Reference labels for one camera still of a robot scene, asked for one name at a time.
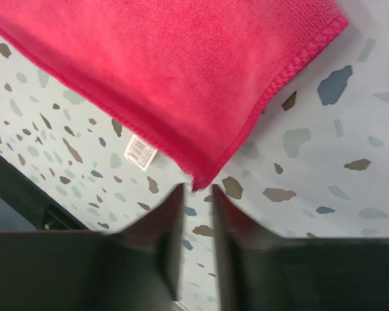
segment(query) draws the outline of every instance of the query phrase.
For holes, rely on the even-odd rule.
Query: white tag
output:
[[[131,137],[124,156],[129,162],[137,165],[144,172],[147,170],[151,161],[157,153],[157,149],[149,145],[137,135]]]

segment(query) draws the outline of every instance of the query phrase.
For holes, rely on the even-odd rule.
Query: towel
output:
[[[0,35],[207,187],[348,25],[333,0],[0,0]]]

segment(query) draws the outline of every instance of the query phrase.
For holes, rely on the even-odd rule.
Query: blue speckle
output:
[[[187,248],[189,251],[193,249],[192,243],[190,243],[188,240],[183,240],[183,246]]]
[[[97,172],[96,170],[92,170],[91,174],[94,177],[103,178],[103,176],[99,172]]]
[[[192,209],[191,207],[187,207],[187,206],[184,207],[184,213],[187,216],[196,216],[197,215],[197,212],[195,209]]]
[[[318,214],[328,214],[328,213],[334,213],[334,212],[335,212],[334,209],[331,209],[330,207],[326,207],[326,206],[320,206],[319,208],[317,208]]]
[[[321,81],[317,92],[323,106],[337,103],[346,86],[348,86],[348,80],[352,74],[352,66],[347,65],[343,69],[333,71],[325,80]]]
[[[106,146],[106,142],[105,142],[105,140],[104,140],[102,137],[99,137],[99,143],[100,143],[101,146],[103,146],[103,147]]]

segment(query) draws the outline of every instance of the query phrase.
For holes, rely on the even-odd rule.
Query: terrazzo tabletop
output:
[[[215,180],[283,236],[389,236],[389,0],[339,3],[349,28]],[[146,172],[128,162],[131,136],[0,38],[0,154],[93,230],[120,230],[191,182],[161,153]],[[186,193],[181,300],[218,310],[209,191]]]

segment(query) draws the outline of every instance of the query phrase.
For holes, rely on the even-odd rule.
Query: pink cloth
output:
[[[172,157],[195,190],[347,25],[333,0],[0,0],[4,39]]]

